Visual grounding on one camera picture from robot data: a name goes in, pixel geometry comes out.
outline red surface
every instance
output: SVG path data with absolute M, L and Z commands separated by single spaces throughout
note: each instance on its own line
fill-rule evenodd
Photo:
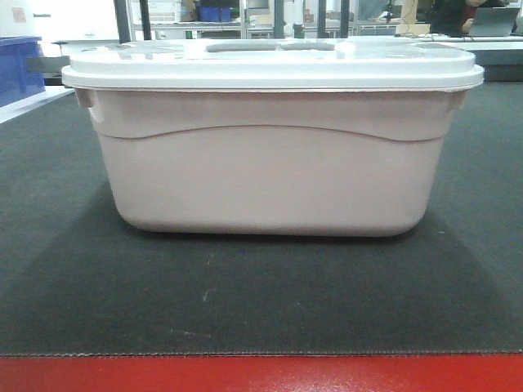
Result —
M 0 359 L 1 392 L 523 391 L 523 355 Z

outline storage container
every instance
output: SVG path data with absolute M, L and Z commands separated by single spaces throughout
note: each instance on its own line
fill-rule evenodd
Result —
M 71 57 L 121 216 L 389 236 L 422 218 L 474 55 L 410 38 L 135 42 Z
M 230 8 L 200 7 L 202 22 L 230 22 Z
M 40 37 L 0 37 L 0 106 L 45 90 L 43 75 L 29 72 L 27 57 L 39 57 Z

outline blue crate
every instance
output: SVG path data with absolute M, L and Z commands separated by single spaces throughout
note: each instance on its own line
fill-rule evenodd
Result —
M 202 22 L 230 22 L 230 8 L 200 7 Z
M 39 57 L 40 37 L 0 37 L 0 106 L 45 90 L 41 72 L 29 72 L 27 57 Z

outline white lid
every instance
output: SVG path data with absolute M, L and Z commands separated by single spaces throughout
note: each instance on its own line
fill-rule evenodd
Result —
M 71 56 L 65 85 L 153 91 L 419 91 L 481 84 L 472 53 L 412 38 L 165 40 Z

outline dark gray carpet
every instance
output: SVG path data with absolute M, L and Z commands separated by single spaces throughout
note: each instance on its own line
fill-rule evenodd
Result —
M 523 350 L 523 84 L 472 91 L 389 239 L 148 234 L 73 96 L 0 125 L 1 354 Z

